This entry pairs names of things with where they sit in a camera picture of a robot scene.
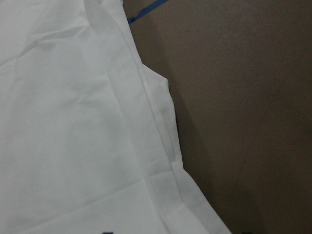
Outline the white long-sleeve printed shirt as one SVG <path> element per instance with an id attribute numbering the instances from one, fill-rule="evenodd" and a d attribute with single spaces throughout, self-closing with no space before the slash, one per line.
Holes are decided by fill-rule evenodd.
<path id="1" fill-rule="evenodd" d="M 120 0 L 0 3 L 0 231 L 227 234 Z"/>

